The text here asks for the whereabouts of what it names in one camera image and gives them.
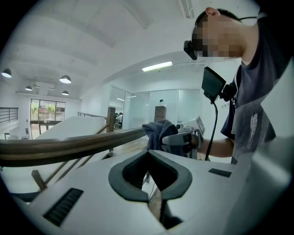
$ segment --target small black monitor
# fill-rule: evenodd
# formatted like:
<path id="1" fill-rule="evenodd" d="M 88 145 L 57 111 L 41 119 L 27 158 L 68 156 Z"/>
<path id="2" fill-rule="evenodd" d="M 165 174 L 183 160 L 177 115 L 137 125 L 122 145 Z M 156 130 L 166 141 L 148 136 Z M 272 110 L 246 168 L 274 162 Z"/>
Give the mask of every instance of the small black monitor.
<path id="1" fill-rule="evenodd" d="M 209 67 L 204 68 L 202 89 L 204 95 L 212 102 L 221 94 L 226 81 Z"/>

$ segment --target gray cloth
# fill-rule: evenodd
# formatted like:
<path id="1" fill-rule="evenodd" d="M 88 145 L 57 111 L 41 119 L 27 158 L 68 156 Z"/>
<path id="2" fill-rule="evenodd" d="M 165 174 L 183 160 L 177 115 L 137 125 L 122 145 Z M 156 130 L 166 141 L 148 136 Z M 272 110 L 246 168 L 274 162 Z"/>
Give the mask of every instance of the gray cloth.
<path id="1" fill-rule="evenodd" d="M 185 156 L 182 146 L 162 144 L 162 138 L 165 136 L 178 134 L 178 129 L 169 120 L 160 120 L 154 123 L 143 124 L 142 128 L 149 137 L 146 147 L 147 150 L 161 150 L 179 156 Z"/>

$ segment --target window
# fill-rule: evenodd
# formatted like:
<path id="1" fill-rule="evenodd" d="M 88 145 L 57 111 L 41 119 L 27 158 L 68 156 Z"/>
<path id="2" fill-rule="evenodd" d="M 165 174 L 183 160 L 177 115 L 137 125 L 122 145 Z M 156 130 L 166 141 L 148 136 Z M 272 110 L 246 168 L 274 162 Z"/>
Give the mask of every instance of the window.
<path id="1" fill-rule="evenodd" d="M 32 139 L 65 119 L 65 102 L 31 99 L 30 127 Z"/>

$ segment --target ear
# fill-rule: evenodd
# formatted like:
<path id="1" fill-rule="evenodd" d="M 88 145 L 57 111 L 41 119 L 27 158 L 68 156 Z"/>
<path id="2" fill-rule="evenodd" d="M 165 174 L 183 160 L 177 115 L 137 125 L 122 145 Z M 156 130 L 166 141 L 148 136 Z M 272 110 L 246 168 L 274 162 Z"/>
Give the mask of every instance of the ear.
<path id="1" fill-rule="evenodd" d="M 209 16 L 209 17 L 211 17 L 211 16 L 220 16 L 221 15 L 220 12 L 217 9 L 212 8 L 212 7 L 207 7 L 205 9 L 205 12 L 206 12 L 206 15 Z"/>

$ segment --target fluorescent light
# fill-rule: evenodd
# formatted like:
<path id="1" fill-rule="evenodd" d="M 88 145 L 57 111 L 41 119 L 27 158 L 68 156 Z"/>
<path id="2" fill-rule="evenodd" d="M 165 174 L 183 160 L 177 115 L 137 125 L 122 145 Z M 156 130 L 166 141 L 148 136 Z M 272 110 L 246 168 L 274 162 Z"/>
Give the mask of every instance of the fluorescent light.
<path id="1" fill-rule="evenodd" d="M 163 67 L 167 67 L 167 66 L 171 66 L 171 65 L 173 65 L 173 62 L 172 61 L 169 61 L 169 62 L 165 62 L 165 63 L 161 63 L 161 64 L 152 65 L 152 66 L 143 68 L 142 70 L 144 72 L 146 72 L 146 71 L 149 71 L 149 70 L 163 68 Z"/>

